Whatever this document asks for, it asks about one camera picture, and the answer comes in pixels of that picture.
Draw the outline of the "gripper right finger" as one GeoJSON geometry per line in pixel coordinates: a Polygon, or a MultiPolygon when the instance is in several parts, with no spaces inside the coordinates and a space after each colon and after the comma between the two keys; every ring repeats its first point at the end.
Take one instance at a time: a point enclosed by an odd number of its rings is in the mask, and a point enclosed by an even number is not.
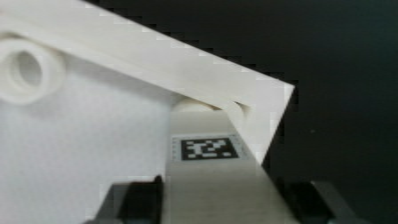
{"type": "Polygon", "coordinates": [[[329,182],[277,179],[276,184],[301,224],[363,224],[329,182]]]}

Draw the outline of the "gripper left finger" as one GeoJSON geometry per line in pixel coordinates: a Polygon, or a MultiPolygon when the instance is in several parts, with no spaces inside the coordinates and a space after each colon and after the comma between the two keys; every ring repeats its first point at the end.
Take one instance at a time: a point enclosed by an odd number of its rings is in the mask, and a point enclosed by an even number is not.
{"type": "Polygon", "coordinates": [[[160,224],[164,180],[118,183],[110,186],[100,210],[84,224],[160,224]]]}

